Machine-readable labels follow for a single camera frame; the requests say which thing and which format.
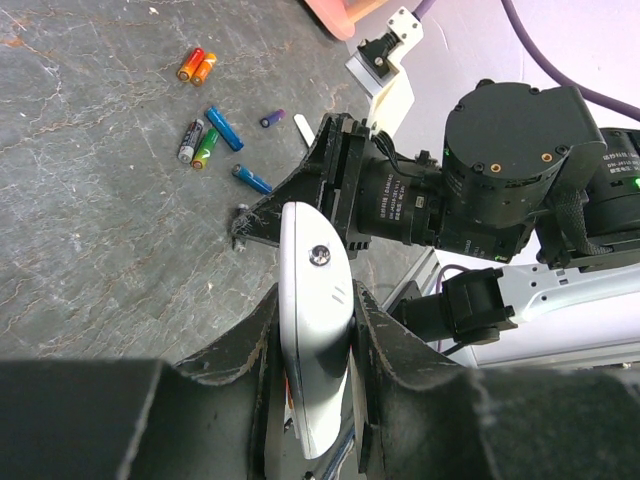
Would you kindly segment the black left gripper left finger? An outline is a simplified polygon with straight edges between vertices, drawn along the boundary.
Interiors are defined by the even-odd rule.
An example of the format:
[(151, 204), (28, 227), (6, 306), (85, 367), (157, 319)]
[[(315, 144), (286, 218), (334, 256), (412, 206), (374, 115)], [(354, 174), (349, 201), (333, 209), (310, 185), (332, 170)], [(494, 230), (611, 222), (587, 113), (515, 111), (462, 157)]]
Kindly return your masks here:
[(5, 360), (5, 479), (276, 479), (278, 292), (208, 347), (161, 359)]

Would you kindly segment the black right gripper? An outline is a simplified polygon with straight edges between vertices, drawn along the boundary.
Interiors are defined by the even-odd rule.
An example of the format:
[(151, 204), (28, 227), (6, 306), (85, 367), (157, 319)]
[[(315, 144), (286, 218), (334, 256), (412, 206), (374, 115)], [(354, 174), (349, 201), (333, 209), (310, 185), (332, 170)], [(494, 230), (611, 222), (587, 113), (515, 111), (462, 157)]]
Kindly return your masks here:
[(328, 113), (314, 132), (300, 164), (270, 194), (235, 208), (229, 226), (234, 250), (244, 250), (249, 241), (277, 247), (282, 209), (290, 201), (315, 206), (337, 231), (350, 259), (369, 248), (371, 237), (356, 226), (368, 129), (347, 113)]

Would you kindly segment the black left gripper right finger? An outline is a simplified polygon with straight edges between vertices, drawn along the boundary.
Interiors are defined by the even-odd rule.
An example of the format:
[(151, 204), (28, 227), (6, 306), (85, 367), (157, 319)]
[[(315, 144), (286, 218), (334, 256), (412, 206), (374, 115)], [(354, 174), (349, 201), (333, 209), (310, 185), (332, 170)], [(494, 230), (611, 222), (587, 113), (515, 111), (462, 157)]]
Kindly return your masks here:
[(472, 369), (355, 282), (352, 386), (369, 479), (635, 479), (635, 370)]

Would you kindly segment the white remote control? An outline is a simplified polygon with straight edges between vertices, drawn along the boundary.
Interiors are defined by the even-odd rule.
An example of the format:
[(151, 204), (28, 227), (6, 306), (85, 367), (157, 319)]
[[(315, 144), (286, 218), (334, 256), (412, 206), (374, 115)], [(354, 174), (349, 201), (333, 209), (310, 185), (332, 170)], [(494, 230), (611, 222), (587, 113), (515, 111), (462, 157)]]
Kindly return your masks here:
[(346, 386), (354, 292), (336, 230), (314, 207), (288, 202), (279, 242), (279, 330), (294, 428), (303, 456), (336, 441)]

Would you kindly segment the white battery cover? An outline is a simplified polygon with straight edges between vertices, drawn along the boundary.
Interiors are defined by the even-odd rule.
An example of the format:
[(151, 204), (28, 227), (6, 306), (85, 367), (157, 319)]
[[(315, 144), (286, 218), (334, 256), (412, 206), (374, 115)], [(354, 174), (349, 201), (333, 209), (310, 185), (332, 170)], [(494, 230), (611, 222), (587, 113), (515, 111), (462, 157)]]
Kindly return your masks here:
[(310, 124), (308, 123), (306, 117), (303, 114), (295, 114), (293, 116), (293, 121), (305, 143), (305, 145), (310, 148), (315, 140), (315, 132), (312, 130)]

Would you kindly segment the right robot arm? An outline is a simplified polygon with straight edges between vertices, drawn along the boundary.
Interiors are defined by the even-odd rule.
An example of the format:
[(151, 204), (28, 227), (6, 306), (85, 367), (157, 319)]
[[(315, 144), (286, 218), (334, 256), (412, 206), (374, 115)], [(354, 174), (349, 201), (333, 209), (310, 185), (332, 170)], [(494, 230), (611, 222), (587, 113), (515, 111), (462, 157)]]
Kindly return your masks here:
[(509, 263), (531, 237), (549, 269), (639, 259), (639, 134), (600, 128), (573, 87), (483, 81), (449, 114), (443, 156), (328, 114), (300, 165), (232, 223), (277, 245), (289, 202), (318, 210), (349, 257), (375, 238)]

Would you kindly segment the blue battery lower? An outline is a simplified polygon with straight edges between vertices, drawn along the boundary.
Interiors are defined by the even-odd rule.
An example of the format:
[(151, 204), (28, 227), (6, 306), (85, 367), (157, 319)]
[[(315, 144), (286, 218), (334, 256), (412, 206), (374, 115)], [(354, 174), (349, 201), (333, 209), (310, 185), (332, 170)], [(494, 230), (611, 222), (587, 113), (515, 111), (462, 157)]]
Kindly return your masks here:
[(263, 195), (268, 195), (272, 192), (270, 184), (241, 164), (234, 165), (231, 173), (234, 177)]

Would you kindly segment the green battery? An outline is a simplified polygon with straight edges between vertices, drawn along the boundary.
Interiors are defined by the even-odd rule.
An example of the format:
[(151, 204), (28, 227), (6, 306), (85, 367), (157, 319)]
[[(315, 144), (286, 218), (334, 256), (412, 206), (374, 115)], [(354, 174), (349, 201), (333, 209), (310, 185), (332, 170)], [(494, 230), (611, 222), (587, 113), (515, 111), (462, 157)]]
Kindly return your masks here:
[(202, 170), (207, 166), (212, 153), (216, 147), (219, 139), (219, 132), (215, 127), (210, 128), (198, 146), (196, 153), (194, 154), (191, 166), (196, 170)]

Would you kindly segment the black silver battery lower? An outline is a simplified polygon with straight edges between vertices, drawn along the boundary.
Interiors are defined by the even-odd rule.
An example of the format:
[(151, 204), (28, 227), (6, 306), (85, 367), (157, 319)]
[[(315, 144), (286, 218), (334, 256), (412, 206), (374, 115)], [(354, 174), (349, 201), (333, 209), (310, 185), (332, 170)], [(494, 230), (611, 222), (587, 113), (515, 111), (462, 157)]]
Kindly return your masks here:
[(181, 163), (191, 163), (195, 155), (195, 149), (202, 134), (203, 127), (204, 122), (200, 119), (195, 119), (186, 130), (177, 153), (177, 159)]

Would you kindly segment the blue battery upper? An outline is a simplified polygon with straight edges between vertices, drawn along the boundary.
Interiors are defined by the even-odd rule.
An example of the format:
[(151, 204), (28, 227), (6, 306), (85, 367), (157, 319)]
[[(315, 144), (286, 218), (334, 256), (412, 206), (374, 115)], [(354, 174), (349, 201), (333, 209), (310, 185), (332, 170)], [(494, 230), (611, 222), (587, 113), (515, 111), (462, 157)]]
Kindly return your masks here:
[(211, 106), (206, 110), (205, 117), (234, 152), (238, 152), (244, 148), (244, 143), (240, 136), (215, 106)]

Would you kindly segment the purple blue battery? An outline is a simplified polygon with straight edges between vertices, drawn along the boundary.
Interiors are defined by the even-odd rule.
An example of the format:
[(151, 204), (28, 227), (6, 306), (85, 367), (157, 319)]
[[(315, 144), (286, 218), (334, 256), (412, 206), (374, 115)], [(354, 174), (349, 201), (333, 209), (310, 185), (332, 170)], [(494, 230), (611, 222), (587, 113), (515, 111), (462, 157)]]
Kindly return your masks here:
[(283, 109), (277, 109), (269, 114), (265, 115), (260, 119), (260, 125), (262, 128), (269, 128), (279, 121), (281, 121), (286, 116), (286, 111)]

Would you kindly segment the red orange battery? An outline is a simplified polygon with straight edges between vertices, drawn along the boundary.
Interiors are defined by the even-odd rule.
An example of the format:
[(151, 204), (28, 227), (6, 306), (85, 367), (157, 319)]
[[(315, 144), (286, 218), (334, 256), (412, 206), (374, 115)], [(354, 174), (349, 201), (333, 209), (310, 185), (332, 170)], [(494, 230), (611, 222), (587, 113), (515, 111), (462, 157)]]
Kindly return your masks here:
[(181, 82), (189, 82), (204, 58), (205, 51), (200, 47), (194, 48), (178, 70), (177, 78)]

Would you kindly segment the pink three-tier shelf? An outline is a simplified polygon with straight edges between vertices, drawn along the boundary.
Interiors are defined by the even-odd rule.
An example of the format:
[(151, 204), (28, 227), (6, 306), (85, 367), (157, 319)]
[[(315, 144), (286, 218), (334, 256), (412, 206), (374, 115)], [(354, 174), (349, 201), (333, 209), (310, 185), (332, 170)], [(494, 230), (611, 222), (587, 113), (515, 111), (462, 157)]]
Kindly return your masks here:
[(387, 2), (388, 0), (304, 0), (304, 4), (327, 31), (340, 41), (352, 38), (356, 23)]

